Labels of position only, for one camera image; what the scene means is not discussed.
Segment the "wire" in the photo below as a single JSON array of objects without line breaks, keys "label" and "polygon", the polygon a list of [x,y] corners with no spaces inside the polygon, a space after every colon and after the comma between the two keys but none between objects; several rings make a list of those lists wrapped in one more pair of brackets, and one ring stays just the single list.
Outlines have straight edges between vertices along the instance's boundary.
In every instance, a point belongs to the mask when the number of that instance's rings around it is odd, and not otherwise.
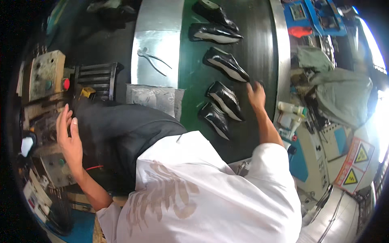
[{"label": "wire", "polygon": [[95,168],[101,168],[101,167],[104,167],[104,165],[97,165],[97,166],[90,167],[90,168],[88,168],[88,169],[85,169],[85,170],[91,170],[91,169],[95,169]]}]

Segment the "man's hand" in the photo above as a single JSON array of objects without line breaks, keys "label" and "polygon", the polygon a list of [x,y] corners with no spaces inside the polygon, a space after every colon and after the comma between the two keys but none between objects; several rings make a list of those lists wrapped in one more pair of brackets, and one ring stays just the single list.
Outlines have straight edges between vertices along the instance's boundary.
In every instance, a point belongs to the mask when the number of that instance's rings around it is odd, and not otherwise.
[{"label": "man's hand", "polygon": [[[72,171],[73,176],[82,175],[82,144],[78,134],[78,120],[72,119],[72,111],[66,104],[63,111],[57,118],[57,142],[62,148],[62,154]],[[68,136],[68,126],[70,125],[71,138]]]},{"label": "man's hand", "polygon": [[252,90],[250,83],[247,83],[247,94],[249,96],[249,101],[254,109],[255,113],[263,111],[265,109],[265,91],[260,83],[255,81],[255,91]]}]

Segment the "plastic bottle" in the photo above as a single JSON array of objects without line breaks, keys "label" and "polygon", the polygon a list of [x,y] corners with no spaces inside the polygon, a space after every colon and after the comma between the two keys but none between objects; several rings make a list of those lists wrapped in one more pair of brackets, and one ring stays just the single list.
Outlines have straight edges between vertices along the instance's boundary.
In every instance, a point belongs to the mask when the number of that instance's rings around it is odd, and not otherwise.
[{"label": "plastic bottle", "polygon": [[282,101],[278,102],[277,108],[284,112],[294,113],[300,116],[303,115],[304,117],[305,117],[305,113],[307,112],[307,109],[303,106],[298,106],[298,105],[294,105]]}]

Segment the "white fabric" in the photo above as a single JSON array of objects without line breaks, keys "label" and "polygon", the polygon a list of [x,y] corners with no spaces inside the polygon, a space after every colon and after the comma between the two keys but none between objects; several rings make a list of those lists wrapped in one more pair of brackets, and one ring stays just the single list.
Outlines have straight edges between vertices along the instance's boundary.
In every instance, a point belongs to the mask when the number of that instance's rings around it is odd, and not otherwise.
[{"label": "white fabric", "polygon": [[199,131],[165,137],[137,160],[136,192],[96,214],[107,242],[296,242],[300,201],[284,147],[253,152],[237,176]]}]

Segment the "worker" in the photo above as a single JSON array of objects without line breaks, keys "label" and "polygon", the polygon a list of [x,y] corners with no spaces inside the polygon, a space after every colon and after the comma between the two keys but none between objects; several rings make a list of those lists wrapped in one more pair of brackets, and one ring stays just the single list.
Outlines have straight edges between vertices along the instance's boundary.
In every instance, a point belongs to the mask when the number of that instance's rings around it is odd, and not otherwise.
[{"label": "worker", "polygon": [[107,242],[297,241],[301,206],[288,154],[266,114],[263,87],[256,82],[253,90],[248,83],[247,92],[259,145],[245,177],[236,175],[199,131],[167,136],[138,157],[135,191],[123,208],[83,169],[78,121],[65,106],[57,140]]}]

